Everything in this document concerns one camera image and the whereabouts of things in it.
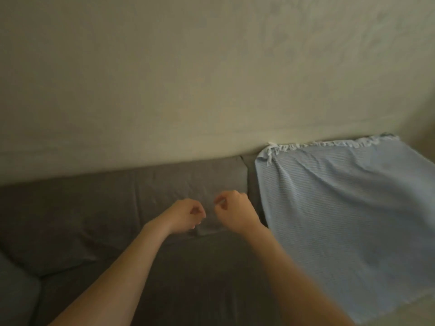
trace blanket fringe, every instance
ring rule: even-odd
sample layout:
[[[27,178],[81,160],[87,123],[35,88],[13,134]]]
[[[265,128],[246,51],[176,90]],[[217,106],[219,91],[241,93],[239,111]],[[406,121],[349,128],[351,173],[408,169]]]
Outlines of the blanket fringe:
[[[292,144],[275,144],[270,143],[269,146],[266,147],[267,152],[267,160],[268,165],[272,163],[272,155],[278,155],[280,151],[287,152],[287,151],[295,151],[297,149],[301,149],[308,146],[346,146],[351,148],[361,148],[361,147],[368,147],[371,145],[378,145],[381,141],[384,140],[400,140],[399,136],[393,135],[393,134],[382,134],[382,135],[375,135],[375,136],[369,136],[369,137],[362,137],[358,139],[345,139],[345,140],[338,140],[338,141],[329,141],[329,142],[310,142],[310,143],[292,143]]]

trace white wall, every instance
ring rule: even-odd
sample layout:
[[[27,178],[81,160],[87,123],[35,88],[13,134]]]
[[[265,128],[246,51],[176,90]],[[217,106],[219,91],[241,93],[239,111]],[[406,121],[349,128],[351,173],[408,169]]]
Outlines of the white wall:
[[[2,0],[0,183],[392,131],[435,0]]]

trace person's arm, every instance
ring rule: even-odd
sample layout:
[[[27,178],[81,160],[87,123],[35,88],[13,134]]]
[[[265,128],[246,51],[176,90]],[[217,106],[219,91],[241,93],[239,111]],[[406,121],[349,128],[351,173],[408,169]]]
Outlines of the person's arm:
[[[195,200],[178,200],[148,222],[137,238],[50,326],[128,326],[162,242],[193,229],[205,217]]]
[[[293,263],[270,230],[261,224],[246,194],[224,191],[215,204],[218,219],[242,235],[263,264],[287,325],[354,325]]]

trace person's hand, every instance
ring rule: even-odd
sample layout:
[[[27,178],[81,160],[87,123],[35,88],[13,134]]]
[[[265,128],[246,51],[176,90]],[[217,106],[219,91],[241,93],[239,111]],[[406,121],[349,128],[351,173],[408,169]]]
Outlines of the person's hand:
[[[245,193],[221,192],[215,199],[215,212],[225,227],[241,235],[262,226]]]
[[[195,228],[205,217],[204,207],[193,199],[177,200],[158,218],[169,227],[169,233],[181,233]]]

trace light blue blanket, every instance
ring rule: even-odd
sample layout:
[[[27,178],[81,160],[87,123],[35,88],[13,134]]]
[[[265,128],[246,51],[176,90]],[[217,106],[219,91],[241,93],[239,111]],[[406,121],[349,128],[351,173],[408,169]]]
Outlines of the light blue blanket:
[[[266,220],[356,323],[435,290],[435,165],[398,137],[269,145]]]

